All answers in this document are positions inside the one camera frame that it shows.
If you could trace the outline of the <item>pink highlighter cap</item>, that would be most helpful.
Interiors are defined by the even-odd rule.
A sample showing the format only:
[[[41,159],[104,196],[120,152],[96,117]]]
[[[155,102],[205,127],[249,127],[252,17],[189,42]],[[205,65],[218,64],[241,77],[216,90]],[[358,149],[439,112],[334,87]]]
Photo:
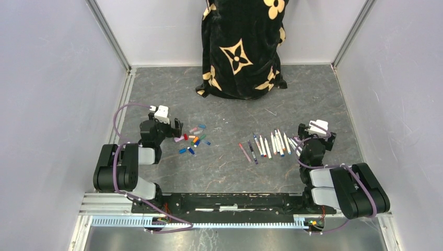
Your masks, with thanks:
[[[179,138],[173,138],[175,142],[180,142],[182,140],[184,140],[184,136],[181,136]]]

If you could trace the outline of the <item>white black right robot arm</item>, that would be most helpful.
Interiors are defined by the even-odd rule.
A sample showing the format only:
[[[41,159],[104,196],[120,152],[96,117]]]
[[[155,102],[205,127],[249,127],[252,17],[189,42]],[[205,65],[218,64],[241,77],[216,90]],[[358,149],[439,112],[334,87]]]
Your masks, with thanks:
[[[316,213],[326,206],[341,211],[352,220],[373,218],[390,211],[390,199],[367,163],[323,163],[336,139],[336,133],[329,131],[327,124],[301,123],[297,134],[293,141],[300,179],[306,185],[301,200],[306,212]]]

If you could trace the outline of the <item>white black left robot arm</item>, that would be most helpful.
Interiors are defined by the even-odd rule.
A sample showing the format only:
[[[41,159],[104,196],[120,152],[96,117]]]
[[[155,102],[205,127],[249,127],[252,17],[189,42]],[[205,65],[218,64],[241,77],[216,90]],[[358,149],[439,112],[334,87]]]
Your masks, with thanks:
[[[159,164],[161,143],[166,138],[182,136],[183,122],[178,118],[169,121],[167,115],[149,113],[149,119],[139,125],[141,138],[136,143],[128,143],[117,153],[116,144],[102,146],[96,169],[92,178],[98,192],[116,192],[134,195],[137,200],[145,199],[144,206],[151,213],[158,213],[164,207],[162,191],[158,184],[141,178],[138,168],[141,165]]]

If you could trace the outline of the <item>blue long nib marker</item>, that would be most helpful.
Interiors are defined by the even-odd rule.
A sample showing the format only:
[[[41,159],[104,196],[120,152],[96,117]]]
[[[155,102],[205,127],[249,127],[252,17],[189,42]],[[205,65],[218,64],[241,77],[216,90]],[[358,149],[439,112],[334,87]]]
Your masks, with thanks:
[[[254,138],[255,143],[256,143],[256,145],[257,145],[257,147],[259,149],[260,156],[264,157],[264,154],[263,154],[263,151],[262,151],[262,148],[261,148],[261,144],[260,144],[259,139],[258,139],[258,137],[256,136],[255,133],[253,133],[253,138]]]

